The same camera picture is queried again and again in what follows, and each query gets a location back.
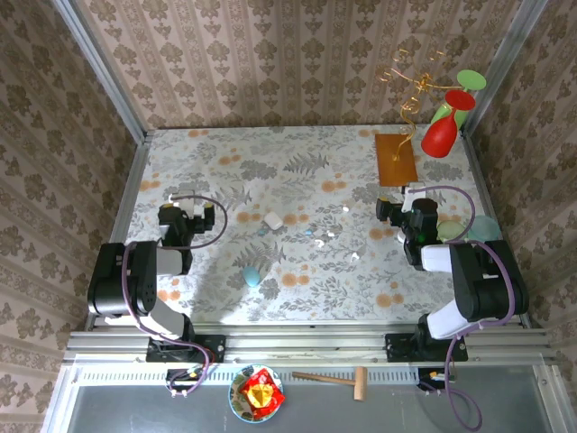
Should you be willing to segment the red yellow snack packet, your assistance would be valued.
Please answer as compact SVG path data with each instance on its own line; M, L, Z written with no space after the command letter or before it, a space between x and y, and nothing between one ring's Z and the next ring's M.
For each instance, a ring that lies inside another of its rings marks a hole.
M269 415L285 400L284 394L267 368L261 368L253 373L240 388L240 394L251 406L254 418Z

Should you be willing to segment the red plastic goblet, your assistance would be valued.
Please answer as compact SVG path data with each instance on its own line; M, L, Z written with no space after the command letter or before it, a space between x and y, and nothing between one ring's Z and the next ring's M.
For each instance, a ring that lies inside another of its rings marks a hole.
M473 96L460 89L448 91L444 98L451 107L450 114L433 123L421 142L422 150L434 158L444 158L453 147L458 133L454 119L456 112L469 111L475 107Z

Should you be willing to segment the wooden mallet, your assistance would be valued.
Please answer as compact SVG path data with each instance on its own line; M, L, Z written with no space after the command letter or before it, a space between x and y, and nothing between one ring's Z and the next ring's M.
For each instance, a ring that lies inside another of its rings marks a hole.
M293 378L310 380L315 382L335 383L349 385L353 387L353 399L355 401L365 401L368 387L368 369L366 367L357 367L352 379L329 377L322 374L293 372Z

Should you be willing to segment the aluminium frame side rail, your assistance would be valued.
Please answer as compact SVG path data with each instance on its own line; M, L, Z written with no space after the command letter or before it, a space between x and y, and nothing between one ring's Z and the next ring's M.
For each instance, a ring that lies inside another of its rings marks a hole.
M461 137L463 139L463 149L466 152L468 162L469 162L470 167L471 167L472 175L473 175L474 180L475 180L475 185L476 185L476 188L478 190L478 193L479 193L479 196L481 199L483 212L487 217L491 217L496 223L498 223L497 213L496 213L495 208L493 206L493 203L491 201L491 197L490 197L490 193L489 193L489 190L487 187L487 183L483 177L481 165L479 163L479 160L477 158L474 146L472 144L472 139L467 133L461 133ZM526 301L525 301L526 308L525 308L525 311L523 313L518 314L518 320L519 320L520 325L524 329L531 329L534 326L532 325L531 319L529 318L529 315L528 315L528 307L529 307L528 290L525 290L524 295L525 295L525 299L526 299Z
M134 154L133 163L124 187L124 193L110 237L111 242L119 242L123 244L126 240L132 221L135 201L142 181L142 175L148 161L151 139L152 134L146 135Z

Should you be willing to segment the blue translucent plastic cup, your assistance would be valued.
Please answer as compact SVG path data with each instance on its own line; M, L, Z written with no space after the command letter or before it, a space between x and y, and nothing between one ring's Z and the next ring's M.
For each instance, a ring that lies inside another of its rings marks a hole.
M489 216L477 215L466 238L483 243L499 240L501 238L499 224Z

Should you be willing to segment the aluminium frame base beam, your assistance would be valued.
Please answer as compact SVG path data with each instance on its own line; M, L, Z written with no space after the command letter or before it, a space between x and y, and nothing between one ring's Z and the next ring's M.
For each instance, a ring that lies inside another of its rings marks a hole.
M379 322L319 322L310 324L197 324L199 335L225 337L228 364L263 363L270 366L384 365L385 336L412 333L408 324ZM550 364L555 351L545 331L513 321L504 327L477 331L465 338L472 365ZM142 362L148 338L134 327L111 326L98 320L90 330L70 335L65 361Z

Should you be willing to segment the grey metal shelf panel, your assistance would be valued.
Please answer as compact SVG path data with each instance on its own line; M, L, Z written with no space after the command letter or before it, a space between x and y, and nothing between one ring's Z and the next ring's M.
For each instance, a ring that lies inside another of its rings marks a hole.
M279 368L286 400L259 424L234 415L231 385L203 383L185 398L165 385L78 385L81 370L94 365L123 364L63 367L41 433L466 433L459 418L481 423L480 433L577 433L561 373L545 364L463 367L452 399L417 385L369 384L364 402L342 384L298 380Z

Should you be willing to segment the patterned ceramic bowl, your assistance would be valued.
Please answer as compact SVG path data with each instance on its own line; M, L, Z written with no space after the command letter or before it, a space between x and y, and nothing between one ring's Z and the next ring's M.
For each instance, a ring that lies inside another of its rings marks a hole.
M268 366L262 364L250 364L245 366L235 375L229 389L229 404L234 415L236 415L240 420L252 424L259 424L270 419L277 413L280 406L282 405L281 404L274 412L263 418L253 417L251 406L249 405L248 401L240 394L240 388L253 373L256 373L261 368L267 368L269 370L270 374L273 376L274 382L279 386L280 390L284 394L283 385L279 375Z

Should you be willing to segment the green translucent plastic cup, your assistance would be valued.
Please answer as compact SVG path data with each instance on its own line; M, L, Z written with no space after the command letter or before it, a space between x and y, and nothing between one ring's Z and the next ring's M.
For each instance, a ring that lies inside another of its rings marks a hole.
M442 242L459 240L463 237L465 226L453 220L441 221L437 225L438 239Z

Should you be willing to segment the green plastic goblet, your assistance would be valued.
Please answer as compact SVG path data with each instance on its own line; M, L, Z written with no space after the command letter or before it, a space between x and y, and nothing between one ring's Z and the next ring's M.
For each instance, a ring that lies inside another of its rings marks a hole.
M483 90L487 81L486 78L479 72L471 69L463 69L457 73L456 77L458 83L462 86L463 91L480 91ZM430 124L434 124L436 121L440 120L451 114L452 107L448 105L445 101L439 106L435 115L433 116ZM457 110L454 116L456 126L458 129L461 128L464 121L466 120L468 111Z

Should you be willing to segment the aluminium frame post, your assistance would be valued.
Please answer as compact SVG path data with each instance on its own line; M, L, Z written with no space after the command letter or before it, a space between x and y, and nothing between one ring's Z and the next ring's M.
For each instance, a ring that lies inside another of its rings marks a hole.
M104 50L96 39L96 34L90 29L87 20L80 11L77 0L53 0L53 3L80 50L87 58L89 65L95 72L97 79L103 86L125 127L136 144L142 146L146 141L147 130L133 110L129 97L122 89L121 83L108 62Z
M545 10L547 3L548 0L522 0L489 66L486 75L487 87L475 97L477 106L463 124L463 137L470 138L479 126L481 119L487 114L491 102L495 99L499 88Z

